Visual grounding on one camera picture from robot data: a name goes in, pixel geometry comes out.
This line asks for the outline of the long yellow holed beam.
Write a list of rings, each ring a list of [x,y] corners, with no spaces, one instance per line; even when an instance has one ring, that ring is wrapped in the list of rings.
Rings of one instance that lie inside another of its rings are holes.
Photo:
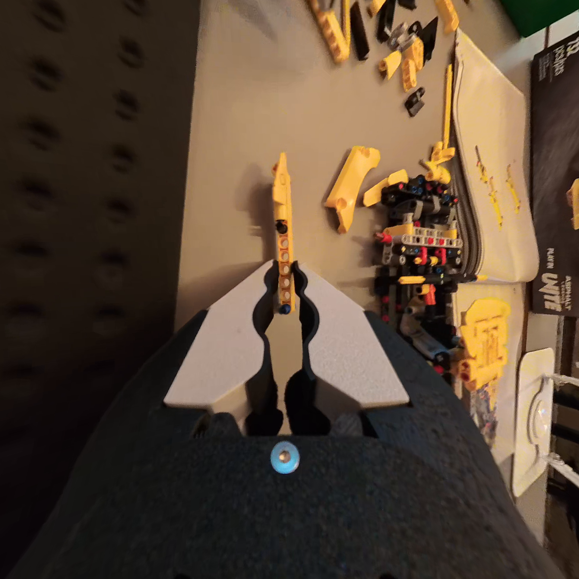
[[[279,267],[278,300],[279,306],[289,303],[295,311],[295,283],[293,279],[293,223],[288,223],[288,233],[279,235],[276,230],[277,262]]]

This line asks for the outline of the green storage bin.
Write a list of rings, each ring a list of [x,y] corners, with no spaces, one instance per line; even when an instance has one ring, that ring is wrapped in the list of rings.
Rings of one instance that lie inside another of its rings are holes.
[[[578,1],[500,1],[522,38],[545,29],[578,10]]]

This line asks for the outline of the yellow wheel arch panel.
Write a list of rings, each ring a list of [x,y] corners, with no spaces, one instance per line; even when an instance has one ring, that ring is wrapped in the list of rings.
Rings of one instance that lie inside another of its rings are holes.
[[[337,215],[337,232],[347,233],[353,222],[360,187],[370,170],[380,163],[380,151],[375,148],[353,146],[340,173],[324,202],[325,208],[334,209]]]

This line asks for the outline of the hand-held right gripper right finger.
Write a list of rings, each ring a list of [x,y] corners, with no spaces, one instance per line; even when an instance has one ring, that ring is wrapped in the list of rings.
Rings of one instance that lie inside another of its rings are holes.
[[[365,312],[297,262],[302,364],[286,384],[292,435],[375,437],[366,413],[402,407],[409,395]]]

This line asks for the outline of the toy car set box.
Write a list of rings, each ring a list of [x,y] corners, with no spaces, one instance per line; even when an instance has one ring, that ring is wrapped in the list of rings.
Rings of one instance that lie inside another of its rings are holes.
[[[533,312],[578,317],[578,33],[531,68],[531,195],[539,270]]]

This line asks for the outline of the small yellow curved panel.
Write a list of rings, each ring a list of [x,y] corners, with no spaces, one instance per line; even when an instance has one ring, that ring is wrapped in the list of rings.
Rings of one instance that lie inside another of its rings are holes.
[[[291,178],[287,167],[287,156],[281,152],[279,160],[272,167],[272,200],[275,221],[290,222],[292,217]]]

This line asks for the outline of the scattered loose brick pieces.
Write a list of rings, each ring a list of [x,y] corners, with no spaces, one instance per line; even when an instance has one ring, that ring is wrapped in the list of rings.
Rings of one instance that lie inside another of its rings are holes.
[[[365,19],[358,1],[341,1],[339,15],[334,1],[324,9],[319,1],[307,2],[319,32],[324,39],[334,64],[346,62],[354,50],[359,62],[367,60],[370,52],[365,29]],[[376,40],[386,44],[389,54],[378,64],[379,75],[391,79],[397,70],[402,71],[402,87],[409,93],[405,107],[411,118],[423,106],[425,90],[417,85],[417,73],[432,59],[438,33],[438,17],[423,26],[420,21],[411,25],[402,22],[394,26],[395,8],[412,11],[415,1],[368,1],[366,11],[376,20]]]

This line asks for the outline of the partly built yellow toy car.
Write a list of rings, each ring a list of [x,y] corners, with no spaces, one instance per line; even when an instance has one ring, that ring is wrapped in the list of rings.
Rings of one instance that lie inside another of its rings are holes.
[[[399,170],[367,190],[363,203],[388,211],[386,228],[374,234],[380,250],[374,291],[382,320],[445,380],[491,397],[508,361],[510,307],[501,300],[477,300],[459,325],[454,323],[459,286],[484,279],[463,270],[459,199],[448,184]]]

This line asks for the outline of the yellow rod with connector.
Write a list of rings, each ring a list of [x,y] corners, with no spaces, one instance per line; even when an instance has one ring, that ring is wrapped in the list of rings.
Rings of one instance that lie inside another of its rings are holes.
[[[451,174],[446,163],[453,159],[455,148],[450,146],[451,117],[452,117],[452,91],[453,91],[453,65],[449,64],[445,73],[445,94],[443,131],[441,140],[437,141],[431,149],[430,158],[426,161],[427,180],[437,181],[448,185],[451,182]]]

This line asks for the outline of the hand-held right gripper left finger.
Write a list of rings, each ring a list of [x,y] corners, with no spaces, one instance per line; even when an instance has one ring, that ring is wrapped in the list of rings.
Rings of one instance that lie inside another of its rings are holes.
[[[266,336],[278,278],[278,262],[265,262],[207,308],[165,406],[228,413],[248,435],[278,435],[283,413]]]

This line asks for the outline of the grey desk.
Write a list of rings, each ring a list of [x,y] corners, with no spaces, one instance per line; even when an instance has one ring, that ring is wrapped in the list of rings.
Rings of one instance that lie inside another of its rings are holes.
[[[335,65],[305,1],[201,3],[175,329],[274,258],[271,168],[280,152],[292,179],[296,259],[379,311],[372,234],[385,216],[359,198],[340,235],[324,201],[353,145],[381,153],[361,193],[396,170],[422,171],[442,133],[454,38],[438,30],[419,74],[426,104],[410,119],[401,74],[380,77],[387,46],[369,20],[365,28],[367,61],[352,52]]]

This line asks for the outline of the black perforated foam pad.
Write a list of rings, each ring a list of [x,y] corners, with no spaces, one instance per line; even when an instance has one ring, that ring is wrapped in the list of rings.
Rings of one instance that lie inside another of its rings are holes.
[[[1,1],[1,444],[85,429],[169,336],[200,1]]]

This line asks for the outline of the instruction booklet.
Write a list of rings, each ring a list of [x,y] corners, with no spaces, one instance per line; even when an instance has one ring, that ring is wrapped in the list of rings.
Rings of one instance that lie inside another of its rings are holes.
[[[497,383],[491,430],[494,458],[514,452],[517,366],[525,321],[525,285],[539,269],[525,177],[525,97],[458,29],[454,39],[452,136],[457,154],[452,186],[458,193],[463,268],[486,280],[459,290],[458,308],[481,298],[511,308],[508,362]]]

